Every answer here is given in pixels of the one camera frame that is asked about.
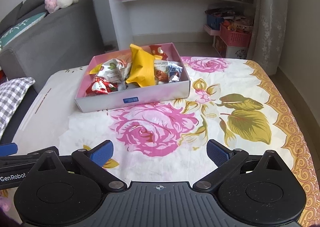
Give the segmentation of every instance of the open box of snacks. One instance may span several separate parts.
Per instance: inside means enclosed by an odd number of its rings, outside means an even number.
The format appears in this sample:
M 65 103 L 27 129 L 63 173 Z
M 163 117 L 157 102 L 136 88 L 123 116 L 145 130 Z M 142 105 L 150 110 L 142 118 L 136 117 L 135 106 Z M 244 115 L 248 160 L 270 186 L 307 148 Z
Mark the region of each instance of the open box of snacks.
M 187 98 L 190 78 L 173 43 L 95 56 L 75 101 L 83 113 Z

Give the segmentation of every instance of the red basket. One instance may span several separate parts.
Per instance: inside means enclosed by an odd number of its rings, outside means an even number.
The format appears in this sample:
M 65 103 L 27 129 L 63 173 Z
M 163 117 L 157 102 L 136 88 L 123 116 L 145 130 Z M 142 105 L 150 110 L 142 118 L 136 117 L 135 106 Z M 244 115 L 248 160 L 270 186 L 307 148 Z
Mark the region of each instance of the red basket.
M 230 47 L 244 47 L 247 48 L 250 43 L 251 33 L 241 33 L 229 31 L 220 23 L 220 37 L 226 45 Z

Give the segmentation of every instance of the blue sticker on box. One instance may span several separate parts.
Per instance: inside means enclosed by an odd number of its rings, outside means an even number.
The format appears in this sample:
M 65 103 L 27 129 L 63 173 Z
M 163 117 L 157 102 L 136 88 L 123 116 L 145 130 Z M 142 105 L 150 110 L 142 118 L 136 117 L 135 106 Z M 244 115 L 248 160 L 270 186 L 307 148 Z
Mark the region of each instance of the blue sticker on box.
M 131 98 L 125 98 L 125 99 L 123 99 L 123 102 L 124 102 L 125 104 L 135 103 L 135 102 L 138 102 L 138 101 L 139 101 L 138 97 L 131 97 Z

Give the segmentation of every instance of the metal screw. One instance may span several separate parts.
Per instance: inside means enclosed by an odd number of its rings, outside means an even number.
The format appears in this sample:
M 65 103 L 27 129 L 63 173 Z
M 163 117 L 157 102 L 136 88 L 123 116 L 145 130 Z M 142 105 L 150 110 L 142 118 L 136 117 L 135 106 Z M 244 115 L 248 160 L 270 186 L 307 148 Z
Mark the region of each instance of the metal screw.
M 199 181 L 196 183 L 196 186 L 200 189 L 208 189 L 211 187 L 211 183 L 207 181 Z
M 109 187 L 112 189 L 119 189 L 124 186 L 124 183 L 120 181 L 112 181 L 109 183 Z

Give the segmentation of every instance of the curtain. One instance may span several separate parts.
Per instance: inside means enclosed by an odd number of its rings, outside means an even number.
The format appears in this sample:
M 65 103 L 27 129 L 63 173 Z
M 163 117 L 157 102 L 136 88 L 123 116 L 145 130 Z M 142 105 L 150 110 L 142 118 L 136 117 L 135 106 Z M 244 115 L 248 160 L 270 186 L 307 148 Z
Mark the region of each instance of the curtain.
M 256 0 L 256 14 L 248 59 L 268 75 L 277 71 L 284 42 L 288 0 Z

